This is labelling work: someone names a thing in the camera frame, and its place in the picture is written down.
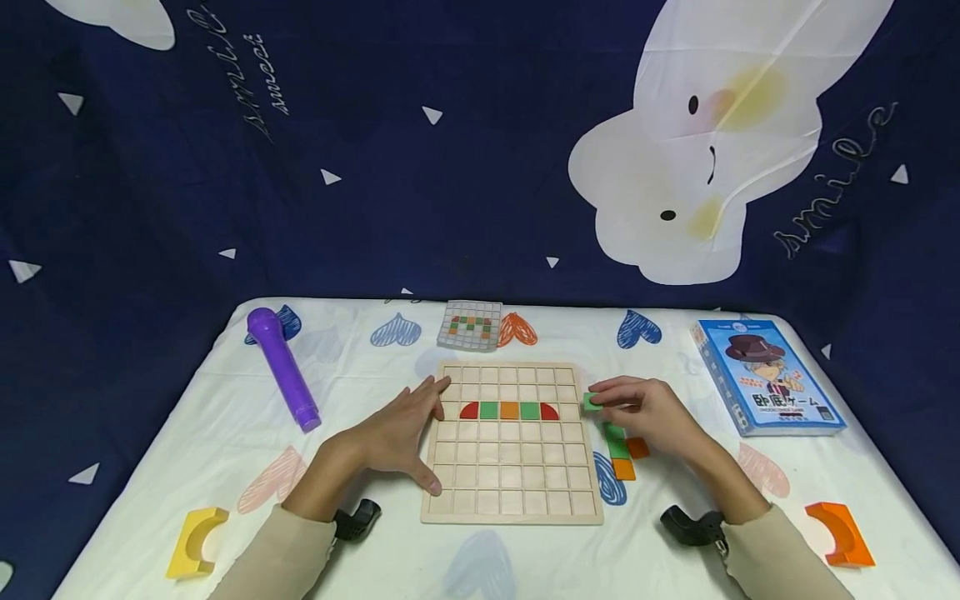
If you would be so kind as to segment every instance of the toy microphone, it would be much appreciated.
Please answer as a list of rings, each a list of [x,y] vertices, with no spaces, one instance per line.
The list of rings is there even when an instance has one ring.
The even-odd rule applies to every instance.
[[[254,308],[247,315],[247,331],[263,350],[274,379],[287,402],[287,408],[303,433],[320,425],[320,412],[294,360],[293,352],[283,339],[283,324],[269,308]]]

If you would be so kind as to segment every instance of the blue game box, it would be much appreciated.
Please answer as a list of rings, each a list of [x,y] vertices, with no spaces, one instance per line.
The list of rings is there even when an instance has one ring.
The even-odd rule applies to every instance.
[[[847,427],[773,322],[704,320],[691,332],[741,436],[829,436]]]

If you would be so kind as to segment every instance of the brown hat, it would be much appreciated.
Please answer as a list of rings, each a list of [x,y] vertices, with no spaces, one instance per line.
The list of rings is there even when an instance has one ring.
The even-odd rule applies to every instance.
[[[783,358],[783,348],[767,344],[759,335],[733,335],[727,356],[747,363],[770,363]]]

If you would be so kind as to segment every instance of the fabric backdrop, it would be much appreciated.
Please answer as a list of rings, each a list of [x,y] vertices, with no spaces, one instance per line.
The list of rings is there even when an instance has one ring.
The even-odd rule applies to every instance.
[[[784,61],[783,79],[738,67],[696,91],[714,69],[685,51],[772,43],[713,15],[741,4],[9,3],[0,561],[16,568],[13,597],[49,597],[230,311],[263,296],[778,314],[824,348],[957,556],[958,8],[760,3],[796,14],[782,34],[798,56],[838,62]],[[850,6],[876,29],[865,49],[844,37]],[[669,129],[687,117],[701,120]],[[697,136],[716,140],[712,156],[671,143]],[[731,178],[731,156],[756,172]],[[774,158],[789,177],[741,185]],[[691,206],[694,185],[726,191]],[[93,485],[68,483],[94,465]]]

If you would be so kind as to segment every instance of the navy blue backdrop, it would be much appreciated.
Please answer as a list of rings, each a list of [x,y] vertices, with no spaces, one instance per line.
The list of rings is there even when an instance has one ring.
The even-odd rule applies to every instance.
[[[15,0],[0,23],[11,597],[53,593],[238,303],[404,287],[779,314],[811,348],[830,345],[825,368],[957,556],[960,14],[917,4],[896,2],[820,98],[806,172],[748,205],[737,273],[663,286],[604,255],[566,170],[581,135],[630,107],[662,2],[164,0],[176,31],[164,52]],[[216,13],[237,61],[207,50],[225,43],[188,10]],[[262,36],[285,112],[243,35]],[[231,90],[238,68],[260,122]],[[869,152],[840,156],[841,138]],[[908,183],[891,181],[902,165]],[[793,221],[833,193],[816,175],[850,173],[828,217]],[[97,485],[66,483],[95,463]]]

